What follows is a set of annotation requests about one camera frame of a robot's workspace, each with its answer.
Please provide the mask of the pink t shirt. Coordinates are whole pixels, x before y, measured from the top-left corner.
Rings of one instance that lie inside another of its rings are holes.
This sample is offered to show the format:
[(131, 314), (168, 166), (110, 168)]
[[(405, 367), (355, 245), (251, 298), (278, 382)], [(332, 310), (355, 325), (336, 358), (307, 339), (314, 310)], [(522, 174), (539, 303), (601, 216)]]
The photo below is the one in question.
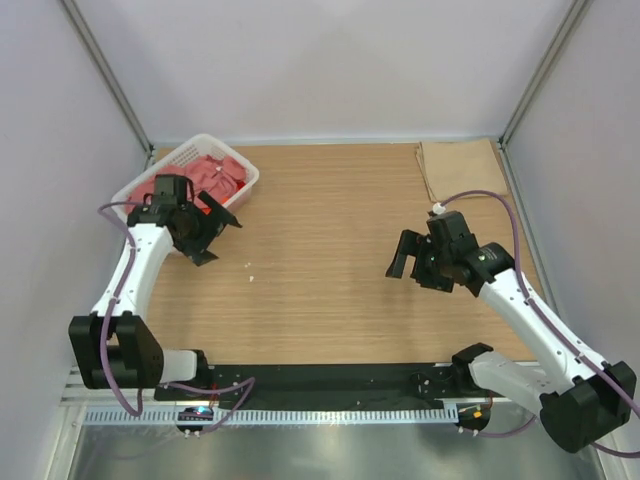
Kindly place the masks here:
[(189, 200), (193, 200), (195, 205), (204, 211), (205, 205), (198, 199), (197, 190), (211, 179), (225, 179), (231, 182), (243, 182), (245, 184), (223, 206), (237, 213), (244, 206), (250, 196), (251, 191), (259, 179), (259, 171), (245, 160), (229, 154), (196, 154), (194, 158), (178, 163), (177, 160), (162, 162), (159, 166), (153, 167), (136, 179), (131, 185), (115, 199), (141, 203), (144, 197), (150, 199), (150, 194), (154, 189), (154, 179), (160, 174), (177, 174), (188, 177), (193, 182), (194, 194)]

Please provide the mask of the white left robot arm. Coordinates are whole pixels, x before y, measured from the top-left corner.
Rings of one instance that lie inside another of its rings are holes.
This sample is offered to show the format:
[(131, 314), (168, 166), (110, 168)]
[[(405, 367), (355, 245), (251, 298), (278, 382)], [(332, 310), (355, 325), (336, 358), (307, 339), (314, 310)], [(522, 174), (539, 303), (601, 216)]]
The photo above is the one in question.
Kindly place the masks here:
[(167, 350), (145, 320), (161, 266), (172, 251), (197, 266), (215, 260), (211, 242), (228, 227), (238, 227), (233, 213), (206, 193), (201, 210), (186, 196), (149, 196), (136, 203), (123, 228), (126, 244), (112, 278), (91, 311), (72, 318), (68, 333), (84, 385), (92, 390), (148, 389), (177, 382), (191, 400), (204, 398), (212, 386), (201, 369), (199, 350)]

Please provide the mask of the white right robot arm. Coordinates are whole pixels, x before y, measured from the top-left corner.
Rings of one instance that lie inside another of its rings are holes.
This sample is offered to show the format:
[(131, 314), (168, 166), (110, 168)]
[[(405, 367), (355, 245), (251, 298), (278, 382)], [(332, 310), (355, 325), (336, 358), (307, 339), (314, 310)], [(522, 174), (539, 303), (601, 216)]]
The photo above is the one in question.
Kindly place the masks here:
[(466, 288), (506, 321), (539, 363), (532, 370), (489, 346), (473, 345), (459, 353), (462, 364), (450, 372), (456, 392), (502, 395), (530, 412), (570, 453), (597, 445), (638, 415), (635, 372), (624, 362), (608, 362), (574, 334), (503, 246), (481, 246), (465, 225), (433, 219), (426, 234), (401, 232), (387, 277), (401, 277), (409, 258), (416, 283), (447, 293), (456, 285)]

